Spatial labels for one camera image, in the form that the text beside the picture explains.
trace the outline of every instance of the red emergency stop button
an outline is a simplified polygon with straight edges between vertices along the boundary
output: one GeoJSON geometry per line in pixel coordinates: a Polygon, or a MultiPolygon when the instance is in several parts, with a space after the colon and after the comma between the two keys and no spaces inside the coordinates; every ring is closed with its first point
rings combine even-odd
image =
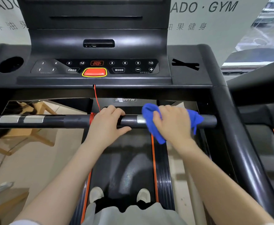
{"type": "Polygon", "coordinates": [[[85,77],[104,77],[107,75],[107,70],[105,68],[86,68],[82,76],[85,77]]]}

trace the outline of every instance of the handlebar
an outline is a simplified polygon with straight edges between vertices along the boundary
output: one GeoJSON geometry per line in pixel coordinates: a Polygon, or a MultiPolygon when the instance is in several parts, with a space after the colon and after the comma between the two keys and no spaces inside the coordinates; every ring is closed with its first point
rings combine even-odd
{"type": "MultiPolygon", "coordinates": [[[[202,115],[204,120],[198,128],[214,128],[214,115],[202,115]]],[[[79,129],[90,125],[90,115],[0,115],[0,129],[11,128],[66,128],[79,129]]],[[[119,118],[117,127],[146,128],[142,115],[125,115],[119,118]]]]}

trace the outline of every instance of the person's right arm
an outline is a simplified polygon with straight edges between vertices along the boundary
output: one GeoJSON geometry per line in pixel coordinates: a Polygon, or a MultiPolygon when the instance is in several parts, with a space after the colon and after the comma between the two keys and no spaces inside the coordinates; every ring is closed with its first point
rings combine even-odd
{"type": "Polygon", "coordinates": [[[183,159],[206,209],[217,225],[263,225],[274,219],[197,146],[184,108],[160,106],[153,121],[183,159]]]}

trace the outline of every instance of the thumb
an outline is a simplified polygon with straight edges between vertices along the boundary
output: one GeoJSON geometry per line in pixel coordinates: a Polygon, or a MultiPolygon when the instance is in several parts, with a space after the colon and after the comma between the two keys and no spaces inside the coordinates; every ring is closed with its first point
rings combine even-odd
{"type": "Polygon", "coordinates": [[[153,122],[158,130],[162,128],[162,120],[158,111],[154,111],[153,122]]]}
{"type": "Polygon", "coordinates": [[[118,129],[117,132],[118,132],[118,135],[121,136],[121,135],[124,135],[125,133],[129,132],[130,130],[132,130],[131,127],[125,126],[125,127],[118,129]]]}

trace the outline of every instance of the white shoe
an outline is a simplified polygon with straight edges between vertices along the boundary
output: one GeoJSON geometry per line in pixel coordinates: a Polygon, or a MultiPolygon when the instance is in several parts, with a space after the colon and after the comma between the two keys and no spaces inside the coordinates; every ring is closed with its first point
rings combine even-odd
{"type": "Polygon", "coordinates": [[[100,187],[93,187],[89,194],[89,201],[93,203],[94,201],[104,197],[104,192],[100,187]]]}
{"type": "Polygon", "coordinates": [[[150,203],[150,192],[147,189],[140,189],[139,193],[137,194],[137,202],[144,201],[145,203],[150,203]]]}

